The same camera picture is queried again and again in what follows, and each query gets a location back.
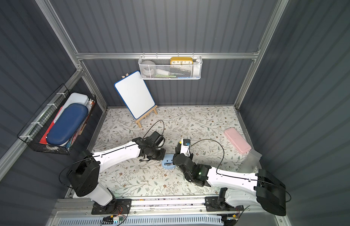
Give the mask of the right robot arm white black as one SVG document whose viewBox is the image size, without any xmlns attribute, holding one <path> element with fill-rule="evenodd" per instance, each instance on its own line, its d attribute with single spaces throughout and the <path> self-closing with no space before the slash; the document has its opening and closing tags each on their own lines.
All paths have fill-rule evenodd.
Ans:
<svg viewBox="0 0 350 226">
<path fill-rule="evenodd" d="M 174 165 L 184 178 L 197 186 L 219 187 L 219 208 L 229 211 L 239 205 L 258 205 L 265 211 L 286 215 L 286 186 L 270 172 L 259 169 L 256 173 L 235 173 L 193 162 L 188 146 L 178 144 Z"/>
</svg>

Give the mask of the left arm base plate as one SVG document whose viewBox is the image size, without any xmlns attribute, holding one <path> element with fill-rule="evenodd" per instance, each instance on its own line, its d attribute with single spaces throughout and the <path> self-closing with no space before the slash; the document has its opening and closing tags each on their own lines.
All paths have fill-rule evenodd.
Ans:
<svg viewBox="0 0 350 226">
<path fill-rule="evenodd" d="M 105 206 L 93 204 L 92 215 L 127 215 L 131 209 L 132 199 L 115 199 Z"/>
</svg>

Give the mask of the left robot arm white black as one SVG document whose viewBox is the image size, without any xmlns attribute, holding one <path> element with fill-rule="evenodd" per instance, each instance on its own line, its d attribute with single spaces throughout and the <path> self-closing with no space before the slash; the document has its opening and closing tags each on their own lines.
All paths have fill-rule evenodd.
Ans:
<svg viewBox="0 0 350 226">
<path fill-rule="evenodd" d="M 155 131 L 148 137 L 137 137 L 122 146 L 92 153 L 70 166 L 67 179 L 78 197 L 87 197 L 100 206 L 107 206 L 115 201 L 115 197 L 100 183 L 100 173 L 118 163 L 138 157 L 143 158 L 141 162 L 162 161 L 166 152 L 164 143 L 163 135 Z"/>
</svg>

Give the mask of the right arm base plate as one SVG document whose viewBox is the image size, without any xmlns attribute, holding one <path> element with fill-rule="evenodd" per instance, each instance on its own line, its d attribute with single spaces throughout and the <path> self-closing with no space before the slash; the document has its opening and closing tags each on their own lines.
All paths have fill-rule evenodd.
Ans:
<svg viewBox="0 0 350 226">
<path fill-rule="evenodd" d="M 206 210 L 208 212 L 216 212 L 216 211 L 235 211 L 235 212 L 241 212 L 244 210 L 243 205 L 239 205 L 236 207 L 233 207 L 229 204 L 227 204 L 224 200 L 224 198 L 219 198 L 218 196 L 207 196 L 205 197 L 205 203 L 204 203 Z"/>
</svg>

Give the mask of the light blue alarm clock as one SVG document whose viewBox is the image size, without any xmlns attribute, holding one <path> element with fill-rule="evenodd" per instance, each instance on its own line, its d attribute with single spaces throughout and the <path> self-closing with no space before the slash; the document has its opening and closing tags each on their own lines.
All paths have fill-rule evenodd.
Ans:
<svg viewBox="0 0 350 226">
<path fill-rule="evenodd" d="M 162 167 L 166 170 L 175 169 L 176 166 L 173 163 L 173 158 L 174 158 L 174 154 L 172 154 L 172 153 L 165 154 L 164 159 L 161 162 Z"/>
</svg>

